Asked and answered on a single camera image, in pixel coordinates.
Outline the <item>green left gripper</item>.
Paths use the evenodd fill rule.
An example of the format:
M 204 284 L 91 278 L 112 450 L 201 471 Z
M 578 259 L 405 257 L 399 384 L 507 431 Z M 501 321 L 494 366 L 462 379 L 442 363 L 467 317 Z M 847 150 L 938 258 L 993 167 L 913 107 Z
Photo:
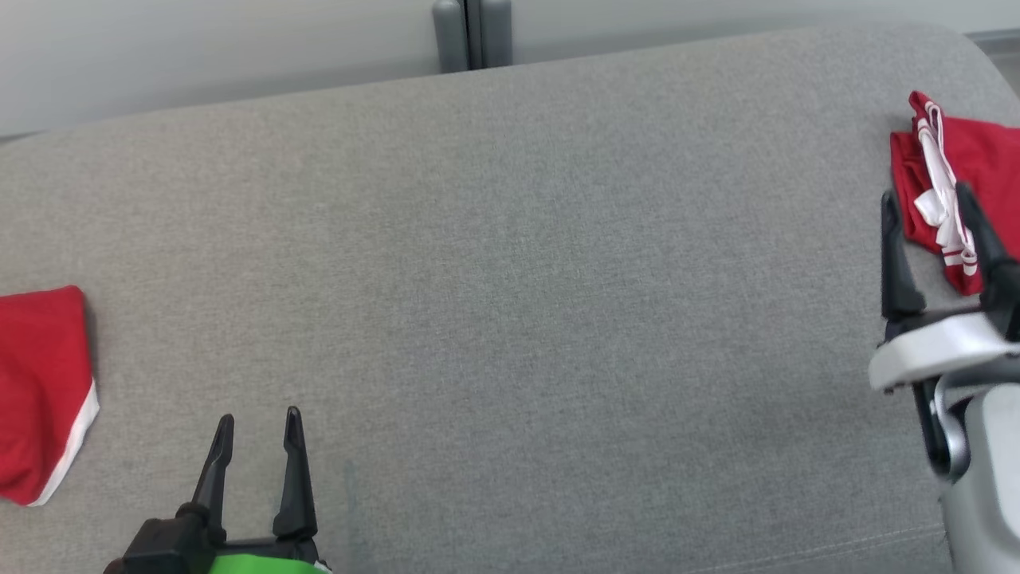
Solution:
M 218 422 L 192 502 L 206 509 L 206 525 L 214 544 L 225 544 L 222 525 L 226 469 L 232 462 L 234 417 Z M 273 520 L 275 537 L 227 541 L 216 549 L 210 573 L 332 573 L 313 537 L 318 532 L 316 502 L 302 414 L 291 406 L 285 415 L 285 462 L 280 508 Z

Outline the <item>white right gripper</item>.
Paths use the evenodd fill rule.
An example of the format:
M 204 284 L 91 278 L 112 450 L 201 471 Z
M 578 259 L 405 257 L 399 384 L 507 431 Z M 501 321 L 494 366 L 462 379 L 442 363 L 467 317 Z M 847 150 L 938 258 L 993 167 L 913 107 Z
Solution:
M 1019 264 L 1006 250 L 968 182 L 955 185 L 959 217 L 971 233 L 983 279 L 981 312 L 946 316 L 879 345 L 868 366 L 873 390 L 914 392 L 928 460 L 941 479 L 959 479 L 971 453 L 964 424 L 946 394 L 1018 384 Z M 926 300 L 913 280 L 895 192 L 881 197 L 881 315 L 918 316 Z

